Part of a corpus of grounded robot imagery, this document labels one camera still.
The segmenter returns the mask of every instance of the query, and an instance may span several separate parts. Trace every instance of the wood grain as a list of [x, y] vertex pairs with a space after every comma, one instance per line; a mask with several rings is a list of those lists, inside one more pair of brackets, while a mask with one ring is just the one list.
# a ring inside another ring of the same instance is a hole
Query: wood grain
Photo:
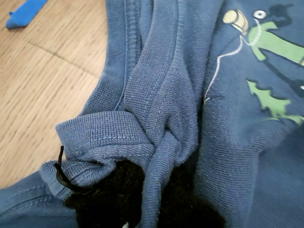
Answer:
[[104, 0], [49, 0], [26, 28], [7, 30], [23, 1], [0, 0], [0, 188], [57, 159], [54, 127], [81, 111], [105, 60]]

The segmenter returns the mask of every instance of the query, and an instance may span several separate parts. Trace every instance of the black string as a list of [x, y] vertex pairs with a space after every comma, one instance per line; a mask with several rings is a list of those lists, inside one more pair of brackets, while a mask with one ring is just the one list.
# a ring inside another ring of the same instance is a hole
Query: black string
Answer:
[[71, 189], [71, 191], [74, 194], [88, 194], [89, 192], [91, 192], [91, 188], [83, 188], [77, 185], [74, 185], [71, 183], [71, 181], [67, 178], [67, 176], [64, 174], [64, 172], [61, 169], [61, 162], [62, 162], [62, 155], [63, 155], [63, 146], [60, 147], [60, 153], [59, 153], [59, 157], [58, 157], [58, 162], [54, 164], [57, 173], [56, 173], [56, 178], [58, 180], [58, 182], [60, 184], [62, 184], [63, 186]]

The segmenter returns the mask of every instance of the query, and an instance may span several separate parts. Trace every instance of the blue object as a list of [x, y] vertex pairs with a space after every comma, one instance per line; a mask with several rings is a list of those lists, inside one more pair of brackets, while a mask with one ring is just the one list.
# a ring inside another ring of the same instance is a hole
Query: blue object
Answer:
[[[107, 0], [102, 76], [81, 114], [56, 127], [68, 179], [92, 185], [115, 161], [137, 163], [146, 175], [139, 227], [154, 228], [162, 189], [186, 162], [196, 194], [228, 228], [303, 228], [303, 1], [292, 3]], [[17, 227], [15, 218], [40, 227], [56, 215], [52, 205], [65, 224], [71, 192], [55, 162], [38, 181], [0, 190], [0, 227]], [[33, 221], [36, 204], [47, 217]]]
[[15, 12], [10, 12], [6, 28], [27, 26], [48, 0], [27, 0]]

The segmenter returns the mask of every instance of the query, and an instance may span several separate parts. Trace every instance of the black fabric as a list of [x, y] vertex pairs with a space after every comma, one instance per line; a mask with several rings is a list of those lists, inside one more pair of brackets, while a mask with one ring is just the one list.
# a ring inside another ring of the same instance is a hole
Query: black fabric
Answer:
[[[116, 169], [87, 195], [73, 194], [66, 206], [77, 213], [79, 228], [134, 228], [141, 219], [144, 173], [130, 161]], [[224, 219], [193, 193], [192, 177], [183, 166], [175, 168], [162, 194], [159, 228], [223, 228]]]

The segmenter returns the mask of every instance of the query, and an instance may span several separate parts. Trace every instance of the green cartoon character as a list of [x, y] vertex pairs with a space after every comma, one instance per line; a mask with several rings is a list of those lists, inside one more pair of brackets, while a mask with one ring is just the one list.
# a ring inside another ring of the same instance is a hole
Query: green cartoon character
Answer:
[[[239, 35], [240, 44], [237, 49], [217, 57], [216, 70], [204, 95], [204, 103], [211, 98], [208, 97], [208, 91], [212, 87], [220, 71], [221, 59], [237, 55], [243, 48], [244, 43], [251, 47], [258, 61], [263, 62], [273, 73], [286, 82], [299, 97], [304, 98], [304, 80], [292, 80], [285, 76], [274, 65], [272, 65], [263, 54], [263, 51], [266, 50], [295, 63], [301, 68], [304, 67], [304, 47], [275, 34], [276, 29], [291, 24], [292, 20], [287, 11], [287, 8], [290, 6], [292, 6], [292, 4], [285, 6], [281, 4], [274, 5], [269, 8], [269, 14], [267, 17], [265, 11], [256, 10], [253, 14], [256, 25], [252, 27], [249, 27], [247, 18], [240, 10], [229, 10], [224, 14], [223, 22], [232, 25], [241, 32]], [[271, 16], [275, 16], [276, 19], [280, 20], [269, 20]], [[266, 22], [260, 22], [260, 20], [265, 18], [268, 19]], [[258, 82], [247, 80], [247, 83], [251, 94], [258, 97], [261, 108], [263, 110], [269, 110], [270, 118], [268, 119], [290, 119], [298, 125], [301, 125], [304, 122], [303, 116], [290, 115], [287, 113], [286, 107], [291, 103], [291, 100], [273, 97], [272, 90], [259, 88]]]
[[[244, 36], [247, 35], [249, 44], [253, 44], [251, 48], [259, 61], [266, 60], [266, 56], [261, 52], [261, 49], [264, 49], [304, 66], [304, 47], [285, 40], [269, 31], [291, 23], [286, 10], [288, 6], [276, 5], [270, 8], [271, 15], [284, 17], [285, 20], [257, 23], [251, 29], [249, 29], [248, 20], [240, 10], [227, 11], [223, 17], [223, 22], [231, 24]], [[253, 16], [255, 21], [258, 21], [266, 17], [266, 12], [257, 10]]]

